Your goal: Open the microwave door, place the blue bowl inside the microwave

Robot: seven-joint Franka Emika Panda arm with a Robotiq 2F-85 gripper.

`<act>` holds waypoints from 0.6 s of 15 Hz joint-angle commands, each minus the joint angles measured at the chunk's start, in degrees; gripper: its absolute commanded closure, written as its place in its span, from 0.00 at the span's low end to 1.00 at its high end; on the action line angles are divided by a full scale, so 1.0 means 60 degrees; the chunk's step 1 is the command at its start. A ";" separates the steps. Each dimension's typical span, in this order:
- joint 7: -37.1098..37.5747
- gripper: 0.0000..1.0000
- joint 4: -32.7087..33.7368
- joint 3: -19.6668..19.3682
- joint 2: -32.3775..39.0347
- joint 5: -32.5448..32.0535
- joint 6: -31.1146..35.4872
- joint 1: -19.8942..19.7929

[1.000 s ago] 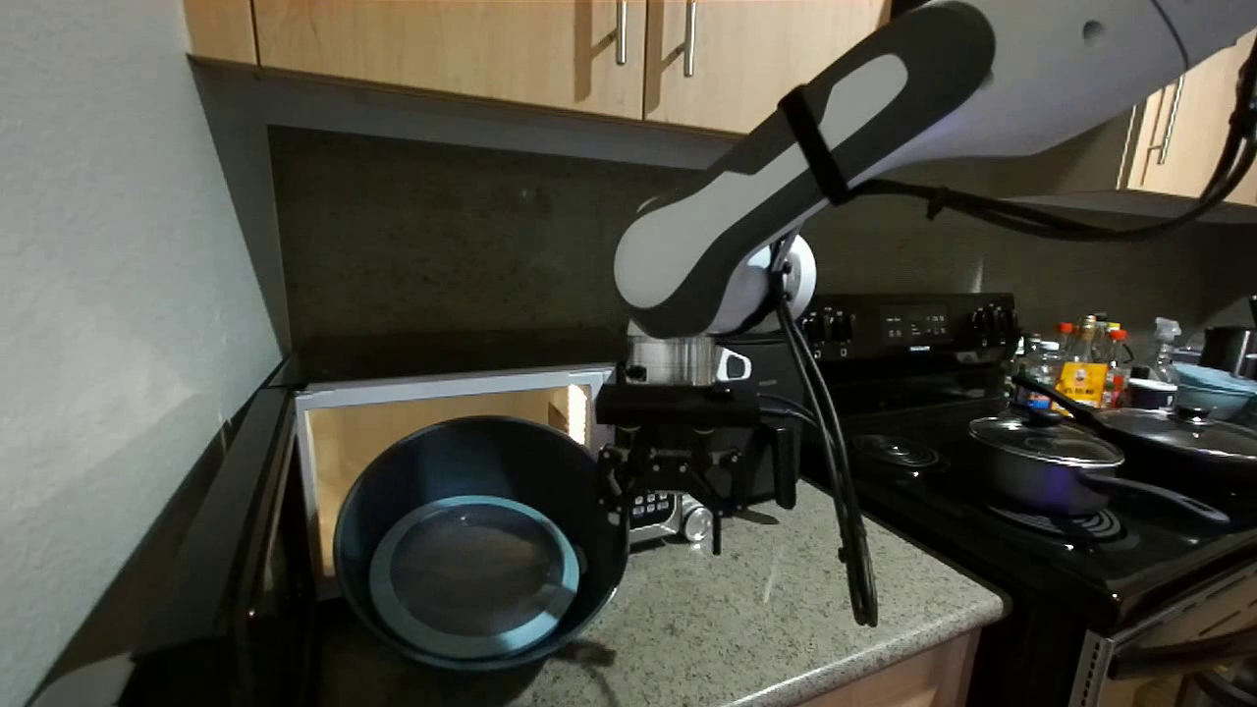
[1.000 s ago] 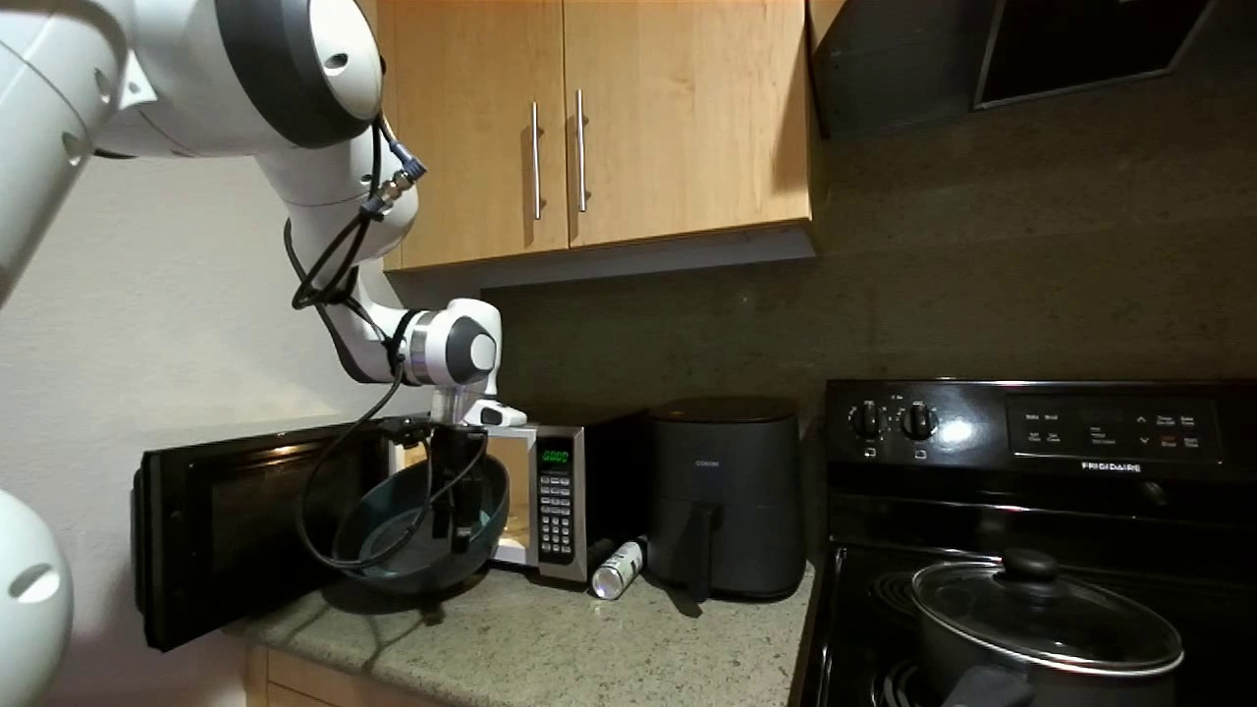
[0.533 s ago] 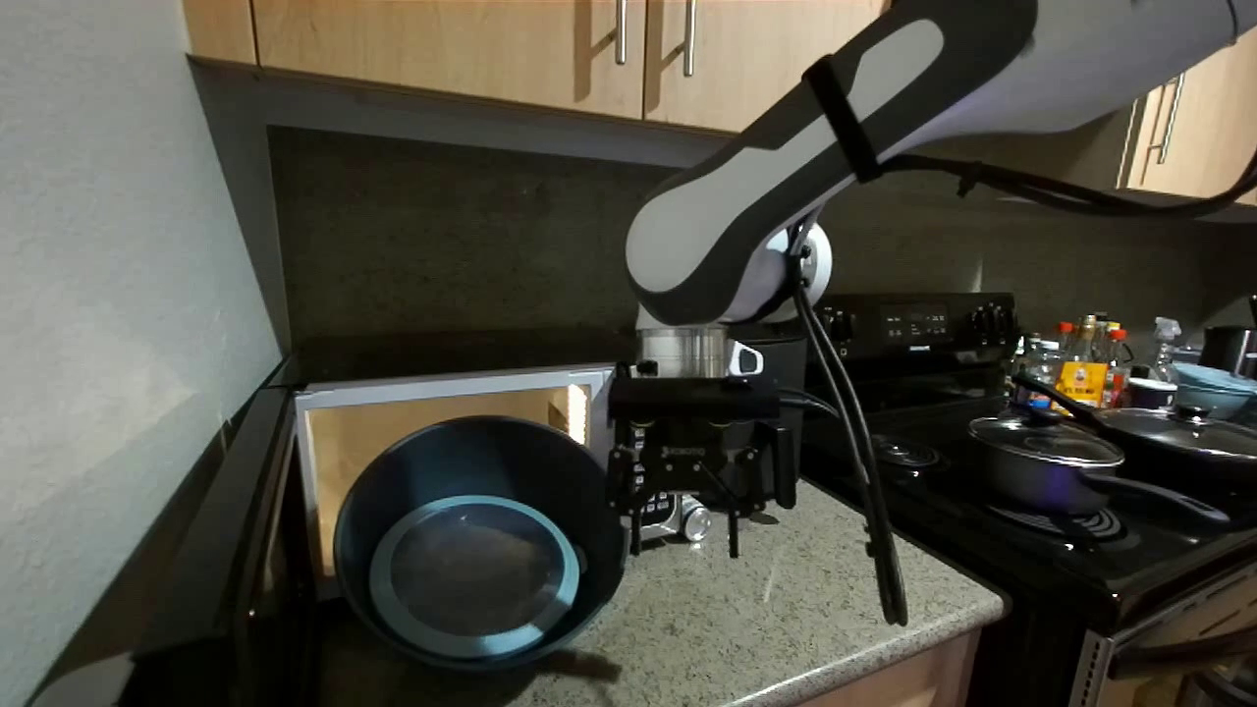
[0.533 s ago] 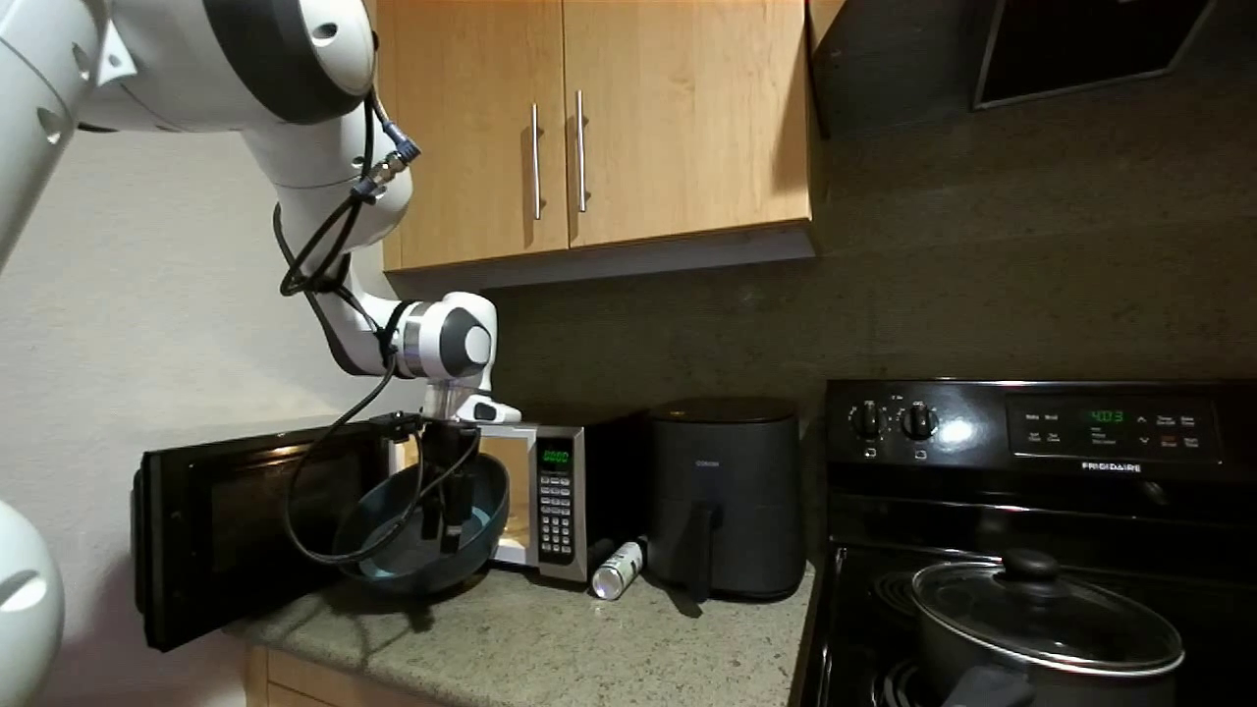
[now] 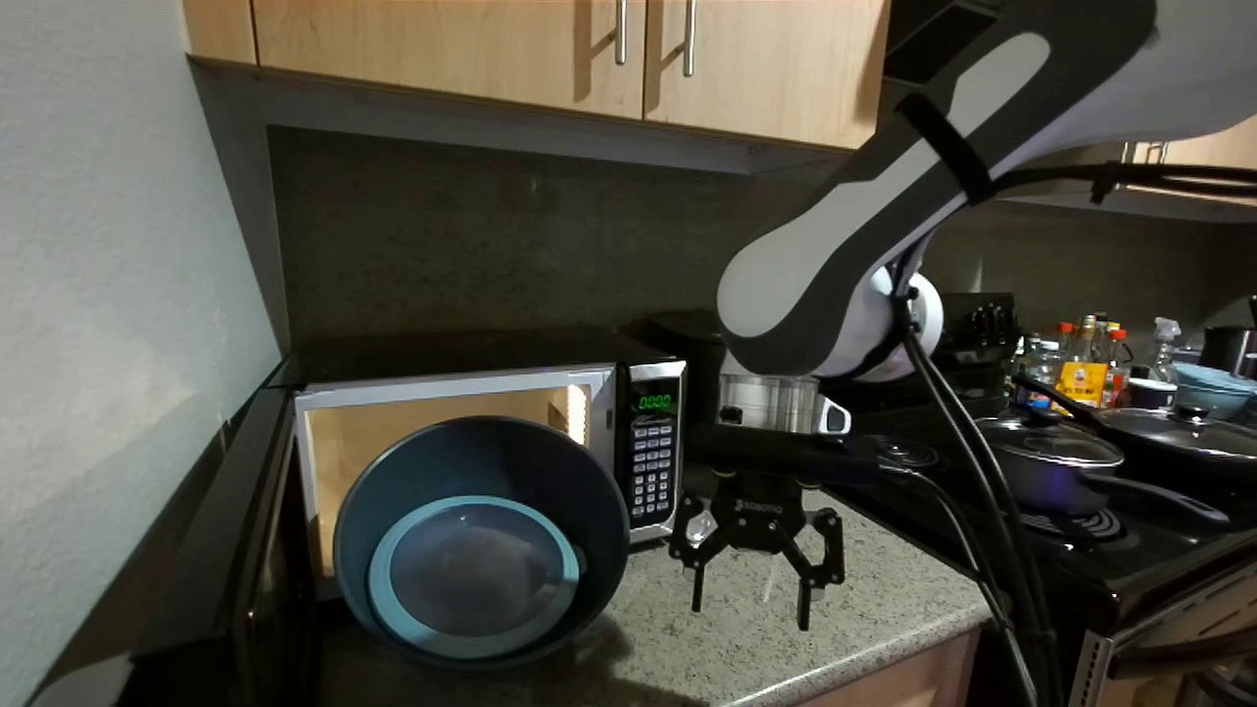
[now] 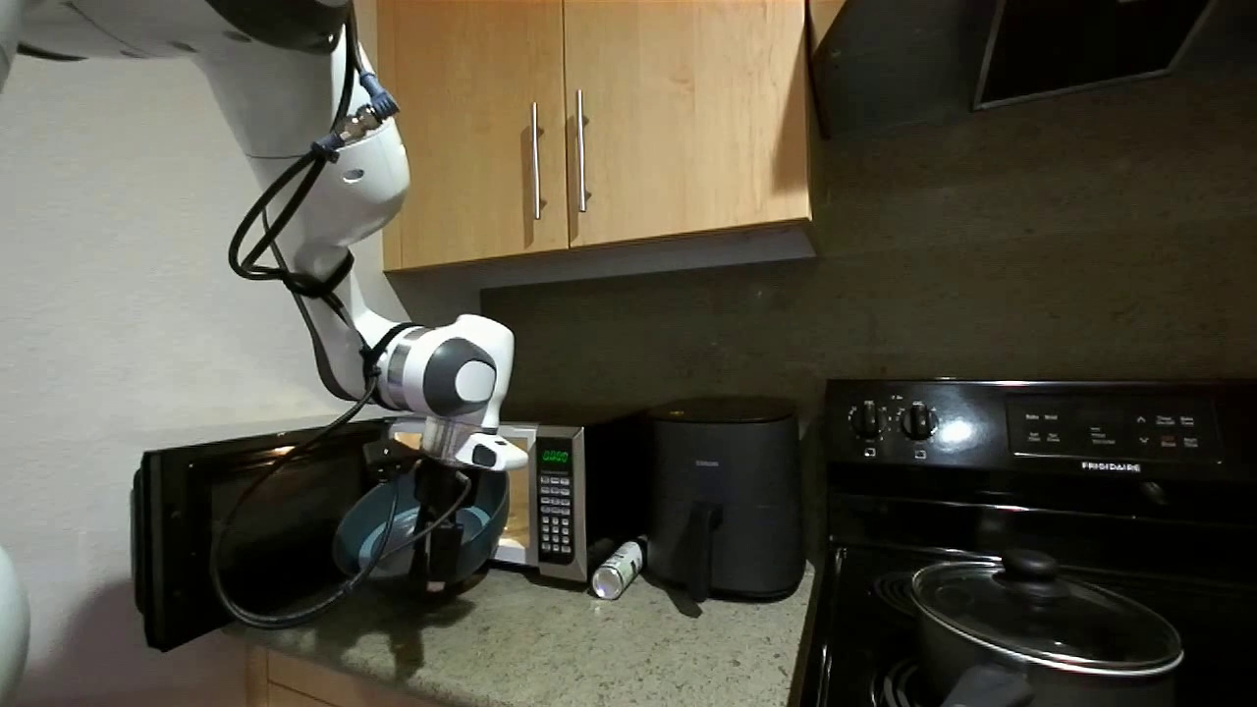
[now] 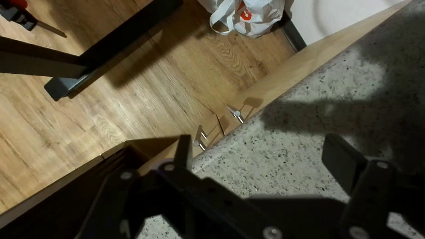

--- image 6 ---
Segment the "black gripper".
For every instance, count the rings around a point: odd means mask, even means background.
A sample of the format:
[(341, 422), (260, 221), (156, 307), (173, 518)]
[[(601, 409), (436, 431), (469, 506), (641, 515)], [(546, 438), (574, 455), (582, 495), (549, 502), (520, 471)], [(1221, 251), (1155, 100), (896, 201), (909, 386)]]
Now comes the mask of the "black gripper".
[(472, 495), (472, 478), (456, 468), (426, 460), (413, 485), (413, 577), (452, 577), (461, 560), (461, 506)]

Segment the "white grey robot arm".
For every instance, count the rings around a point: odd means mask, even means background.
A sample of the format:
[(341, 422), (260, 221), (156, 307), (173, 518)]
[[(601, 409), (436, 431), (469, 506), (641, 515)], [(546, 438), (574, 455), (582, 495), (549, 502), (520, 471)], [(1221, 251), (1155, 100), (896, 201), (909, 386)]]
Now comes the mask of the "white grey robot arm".
[(426, 455), (514, 471), (499, 431), (514, 333), (482, 315), (447, 327), (379, 315), (355, 247), (404, 205), (396, 104), (374, 77), (355, 0), (0, 0), (4, 58), (188, 54), (264, 194), (233, 232), (241, 278), (281, 278), (304, 311), (324, 386), (426, 422)]

